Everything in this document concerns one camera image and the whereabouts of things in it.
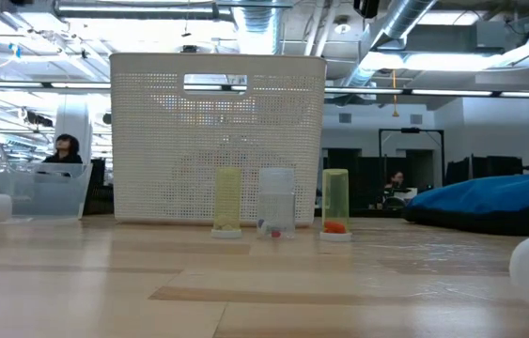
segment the ceiling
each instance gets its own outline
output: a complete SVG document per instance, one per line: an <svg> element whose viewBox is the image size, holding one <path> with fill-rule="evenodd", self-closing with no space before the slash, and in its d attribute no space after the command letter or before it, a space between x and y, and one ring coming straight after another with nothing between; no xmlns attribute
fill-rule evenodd
<svg viewBox="0 0 529 338"><path fill-rule="evenodd" d="M83 3L96 0L73 0ZM311 30L317 0L293 0L293 6L283 11L281 17L280 54L303 55L308 33ZM319 37L330 11L327 0L319 23ZM335 32L336 24L324 45L322 56L328 62L327 80L340 82L361 61L359 41L365 26L375 19L364 20L352 7L353 2L337 1L335 18L344 16L350 27L343 34ZM381 18L389 0L381 1ZM419 22L420 25L470 26L478 21L496 22L511 39L520 40L517 28L512 24L529 21L529 0L514 1L439 1ZM150 1L152 6L157 2ZM0 20L0 81L36 82L109 82L109 61L112 53L151 52L176 53L183 45L196 45L200 53L239 53L240 37L235 24L207 20L135 20L67 18L63 23L49 17L30 13L27 20L17 27ZM505 20L513 21L506 25ZM20 57L14 55L10 45L20 49ZM529 69L492 72L434 71L397 69L377 71L371 78L376 86L433 87L467 89L527 89ZM31 130L34 126L24 124L18 117L22 107L55 120L58 93L32 91L0 91L0 129ZM390 97L377 97L372 103L384 104ZM404 99L404 103L429 104L428 98ZM94 155L104 151L108 155L111 141L110 129L101 122L110 111L109 94L90 95L94 130L100 133L95 140ZM6 138L17 143L39 145L39 150L50 151L52 135L10 133Z"/></svg>

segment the dark hair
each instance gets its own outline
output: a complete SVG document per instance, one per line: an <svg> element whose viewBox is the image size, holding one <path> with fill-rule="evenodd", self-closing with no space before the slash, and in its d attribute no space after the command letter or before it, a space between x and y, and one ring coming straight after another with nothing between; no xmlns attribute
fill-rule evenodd
<svg viewBox="0 0 529 338"><path fill-rule="evenodd" d="M70 149L68 149L68 152L71 154L71 155L78 155L78 152L80 151L80 144L78 143L78 140L76 139L76 137L70 135L70 134L61 134L59 136L57 136L57 139L55 140L56 142L57 141L68 141L70 142Z"/></svg>
<svg viewBox="0 0 529 338"><path fill-rule="evenodd" d="M392 178L394 178L397 174L402 174L404 175L404 173L402 173L400 170L395 170L393 172L391 172L391 175L387 177L387 184L391 184L391 183L394 183L394 181L392 181Z"/></svg>

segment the white perforated storage bin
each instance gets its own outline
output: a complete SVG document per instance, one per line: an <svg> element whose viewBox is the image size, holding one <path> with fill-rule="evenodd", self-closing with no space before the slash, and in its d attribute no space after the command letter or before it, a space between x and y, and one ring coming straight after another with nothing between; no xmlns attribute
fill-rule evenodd
<svg viewBox="0 0 529 338"><path fill-rule="evenodd" d="M228 166L241 168L242 222L257 220L264 167L294 169L296 223L313 221L322 59L114 54L111 65L119 221L211 224L216 168ZM184 80L194 74L244 75L247 85L242 93L193 91Z"/></svg>

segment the clear plastic cylinder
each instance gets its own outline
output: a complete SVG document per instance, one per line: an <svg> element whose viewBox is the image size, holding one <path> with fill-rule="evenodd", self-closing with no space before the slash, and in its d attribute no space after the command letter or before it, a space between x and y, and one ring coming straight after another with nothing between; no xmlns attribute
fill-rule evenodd
<svg viewBox="0 0 529 338"><path fill-rule="evenodd" d="M348 170L322 172L322 226L325 234L350 233Z"/></svg>
<svg viewBox="0 0 529 338"><path fill-rule="evenodd" d="M295 236L295 178L290 168L263 168L259 175L257 231L261 238Z"/></svg>
<svg viewBox="0 0 529 338"><path fill-rule="evenodd" d="M214 230L241 230L240 168L223 167L216 170L216 187L214 199Z"/></svg>

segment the blue bean bag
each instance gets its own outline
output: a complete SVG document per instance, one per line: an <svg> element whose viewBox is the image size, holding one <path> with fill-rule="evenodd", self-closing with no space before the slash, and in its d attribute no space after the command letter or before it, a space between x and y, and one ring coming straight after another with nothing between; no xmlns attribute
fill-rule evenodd
<svg viewBox="0 0 529 338"><path fill-rule="evenodd" d="M479 178L423 192L406 206L404 218L476 233L529 236L529 175Z"/></svg>

